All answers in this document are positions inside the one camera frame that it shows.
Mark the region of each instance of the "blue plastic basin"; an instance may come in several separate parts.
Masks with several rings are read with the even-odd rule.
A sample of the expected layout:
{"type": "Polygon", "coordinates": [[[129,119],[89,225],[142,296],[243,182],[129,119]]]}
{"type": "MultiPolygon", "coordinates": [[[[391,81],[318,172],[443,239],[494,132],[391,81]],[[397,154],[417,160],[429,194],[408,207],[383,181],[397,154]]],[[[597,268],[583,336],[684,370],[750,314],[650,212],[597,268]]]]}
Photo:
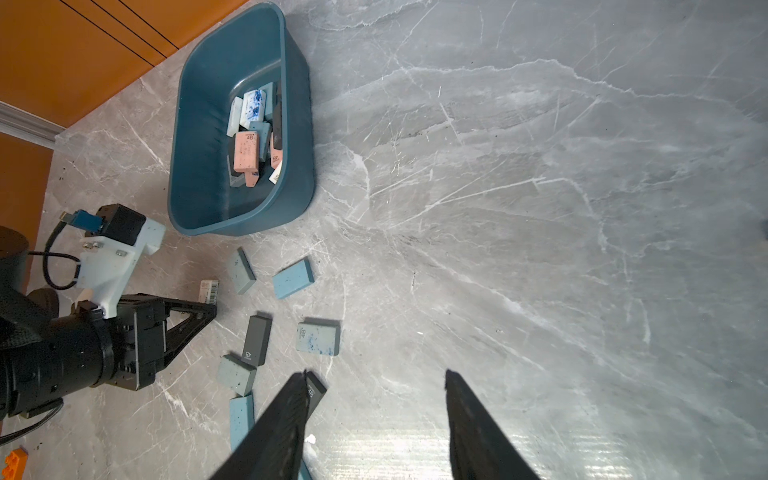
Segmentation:
{"type": "Polygon", "coordinates": [[[315,191],[310,70],[271,3],[249,8],[208,35],[187,59],[179,81],[168,213],[185,235],[237,237],[301,215],[315,191]],[[227,155],[235,97],[281,82],[283,166],[277,185],[266,170],[254,188],[231,187],[227,155]]]}

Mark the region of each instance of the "barcode label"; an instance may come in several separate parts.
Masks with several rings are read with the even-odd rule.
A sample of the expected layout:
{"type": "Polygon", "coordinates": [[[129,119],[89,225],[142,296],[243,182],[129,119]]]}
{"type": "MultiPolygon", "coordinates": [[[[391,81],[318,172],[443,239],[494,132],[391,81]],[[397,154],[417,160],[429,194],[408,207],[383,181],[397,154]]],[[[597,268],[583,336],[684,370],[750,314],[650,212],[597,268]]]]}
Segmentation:
{"type": "Polygon", "coordinates": [[[212,303],[216,305],[216,298],[219,293],[219,280],[203,280],[200,282],[200,295],[198,302],[212,303]]]}

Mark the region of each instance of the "white eraser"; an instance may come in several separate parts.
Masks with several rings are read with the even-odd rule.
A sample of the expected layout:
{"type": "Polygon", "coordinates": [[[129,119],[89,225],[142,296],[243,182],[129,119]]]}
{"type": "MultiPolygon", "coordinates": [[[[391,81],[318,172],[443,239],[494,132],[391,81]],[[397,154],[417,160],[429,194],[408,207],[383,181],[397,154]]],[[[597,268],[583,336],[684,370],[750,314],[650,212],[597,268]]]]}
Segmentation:
{"type": "Polygon", "coordinates": [[[277,181],[280,179],[280,171],[283,169],[283,162],[280,162],[279,165],[277,165],[277,168],[274,172],[270,175],[270,182],[277,185],[277,181]]]}
{"type": "Polygon", "coordinates": [[[216,305],[216,298],[219,294],[219,280],[203,280],[200,282],[200,295],[197,298],[199,303],[212,303],[216,305]]]}
{"type": "Polygon", "coordinates": [[[243,115],[243,99],[235,97],[230,108],[230,121],[227,124],[227,136],[232,137],[237,133],[240,117],[243,115]]]}
{"type": "Polygon", "coordinates": [[[243,95],[243,111],[240,113],[240,124],[250,127],[252,121],[264,121],[266,94],[261,90],[247,91],[243,95]]]}
{"type": "Polygon", "coordinates": [[[296,349],[318,355],[339,355],[341,328],[338,325],[316,325],[302,322],[296,330],[296,349]]]}

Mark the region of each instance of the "pink eraser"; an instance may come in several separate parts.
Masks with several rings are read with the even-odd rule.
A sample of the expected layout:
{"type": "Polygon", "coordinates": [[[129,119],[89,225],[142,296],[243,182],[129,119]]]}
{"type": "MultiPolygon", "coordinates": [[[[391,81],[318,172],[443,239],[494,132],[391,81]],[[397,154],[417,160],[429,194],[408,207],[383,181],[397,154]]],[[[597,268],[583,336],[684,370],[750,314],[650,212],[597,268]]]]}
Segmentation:
{"type": "Polygon", "coordinates": [[[253,188],[256,186],[256,182],[259,181],[259,172],[246,172],[245,173],[245,186],[253,188]]]}
{"type": "Polygon", "coordinates": [[[283,151],[275,150],[275,138],[274,134],[270,135],[270,157],[272,168],[277,168],[283,162],[283,151]]]}
{"type": "Polygon", "coordinates": [[[236,172],[259,171],[259,134],[252,131],[241,131],[235,134],[236,172]]]}

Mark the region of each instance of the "orange toy block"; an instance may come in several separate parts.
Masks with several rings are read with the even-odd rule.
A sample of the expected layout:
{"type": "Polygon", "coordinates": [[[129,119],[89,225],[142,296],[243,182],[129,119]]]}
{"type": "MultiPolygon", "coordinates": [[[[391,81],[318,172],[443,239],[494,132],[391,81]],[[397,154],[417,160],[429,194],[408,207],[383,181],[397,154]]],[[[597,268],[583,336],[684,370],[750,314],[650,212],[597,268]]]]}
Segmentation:
{"type": "Polygon", "coordinates": [[[24,449],[16,449],[5,457],[7,467],[2,469],[3,480],[22,480],[24,469],[27,466],[27,452],[24,449]]]}
{"type": "Polygon", "coordinates": [[[259,181],[259,172],[246,172],[245,173],[245,186],[253,188],[256,186],[256,182],[259,181]]]}
{"type": "Polygon", "coordinates": [[[252,131],[241,131],[235,134],[236,172],[259,171],[259,134],[252,131]]]}

